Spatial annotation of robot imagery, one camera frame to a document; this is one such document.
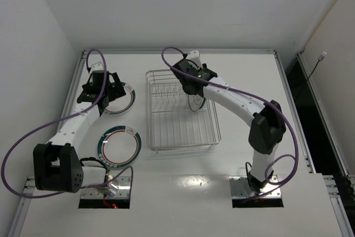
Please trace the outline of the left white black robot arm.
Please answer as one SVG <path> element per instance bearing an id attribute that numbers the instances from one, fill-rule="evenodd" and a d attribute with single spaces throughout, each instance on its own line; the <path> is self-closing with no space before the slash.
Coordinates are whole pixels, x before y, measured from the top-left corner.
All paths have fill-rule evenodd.
<path id="1" fill-rule="evenodd" d="M 105 182 L 106 167 L 81 164 L 77 149 L 91 125 L 110 102 L 126 95 L 119 76 L 94 70 L 74 107 L 74 117 L 45 144 L 33 150 L 34 180 L 38 190 L 76 193 L 80 188 Z"/>

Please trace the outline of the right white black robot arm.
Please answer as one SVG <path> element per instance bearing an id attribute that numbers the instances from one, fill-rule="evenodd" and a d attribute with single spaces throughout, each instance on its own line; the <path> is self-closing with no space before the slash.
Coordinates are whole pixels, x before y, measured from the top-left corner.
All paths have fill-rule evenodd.
<path id="1" fill-rule="evenodd" d="M 262 101 L 233 92 L 217 73 L 206 67 L 196 69 L 187 59 L 181 59 L 171 70 L 186 94 L 220 104 L 250 127 L 248 142 L 253 148 L 253 158 L 247 181 L 250 189 L 259 193 L 273 174 L 269 165 L 286 131 L 281 117 Z"/>

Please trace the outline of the white grey rimmed plate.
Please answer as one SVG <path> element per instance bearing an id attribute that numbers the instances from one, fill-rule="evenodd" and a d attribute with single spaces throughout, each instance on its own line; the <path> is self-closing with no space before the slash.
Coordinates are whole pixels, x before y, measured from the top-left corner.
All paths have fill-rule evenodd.
<path id="1" fill-rule="evenodd" d="M 188 104 L 192 112 L 200 110 L 204 106 L 205 101 L 206 99 L 199 95 L 188 95 Z"/>

